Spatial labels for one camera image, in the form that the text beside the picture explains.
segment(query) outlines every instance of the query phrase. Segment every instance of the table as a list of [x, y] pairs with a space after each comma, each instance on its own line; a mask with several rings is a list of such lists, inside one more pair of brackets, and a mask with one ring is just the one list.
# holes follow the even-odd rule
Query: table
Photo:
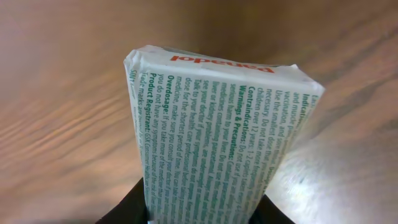
[[1, 223], [90, 223], [141, 178], [122, 61], [146, 44], [297, 63], [326, 92], [267, 195], [397, 223], [397, 1], [0, 0]]

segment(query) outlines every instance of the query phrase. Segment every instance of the wooden surface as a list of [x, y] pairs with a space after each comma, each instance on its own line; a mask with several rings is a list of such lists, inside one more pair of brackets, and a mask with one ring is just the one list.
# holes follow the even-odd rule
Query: wooden surface
[[145, 44], [297, 63], [327, 91], [268, 196], [398, 223], [398, 2], [0, 0], [0, 223], [96, 220], [141, 178], [122, 61]]

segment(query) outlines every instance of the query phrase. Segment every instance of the upside-down brand name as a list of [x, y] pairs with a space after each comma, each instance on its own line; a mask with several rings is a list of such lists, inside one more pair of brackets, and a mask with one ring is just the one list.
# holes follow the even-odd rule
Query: upside-down brand name
[[191, 57], [180, 57], [180, 56], [173, 56], [171, 61], [177, 61], [177, 60], [183, 60], [186, 62], [192, 61], [193, 63], [215, 63], [217, 65], [229, 65], [229, 66], [235, 66], [235, 67], [243, 67], [243, 68], [250, 68], [250, 69], [255, 69], [259, 70], [262, 72], [270, 72], [274, 73], [274, 71], [271, 68], [259, 68], [255, 65], [248, 65], [248, 64], [243, 64], [243, 63], [237, 63], [237, 62], [224, 62], [220, 60], [210, 60], [210, 59], [204, 59], [204, 58], [191, 58]]

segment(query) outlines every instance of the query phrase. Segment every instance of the blurred background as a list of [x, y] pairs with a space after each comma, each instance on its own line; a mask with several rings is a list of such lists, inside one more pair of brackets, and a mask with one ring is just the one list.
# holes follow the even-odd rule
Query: blurred background
[[398, 2], [0, 0], [0, 223], [93, 223], [142, 177], [123, 59], [296, 63], [326, 88], [267, 195], [296, 223], [398, 223]]

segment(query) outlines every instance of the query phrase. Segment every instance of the tabletop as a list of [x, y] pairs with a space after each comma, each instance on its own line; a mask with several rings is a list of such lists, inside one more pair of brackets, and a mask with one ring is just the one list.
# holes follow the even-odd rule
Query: tabletop
[[0, 0], [0, 223], [93, 223], [142, 177], [123, 59], [296, 63], [326, 92], [266, 193], [296, 223], [398, 222], [398, 2]]

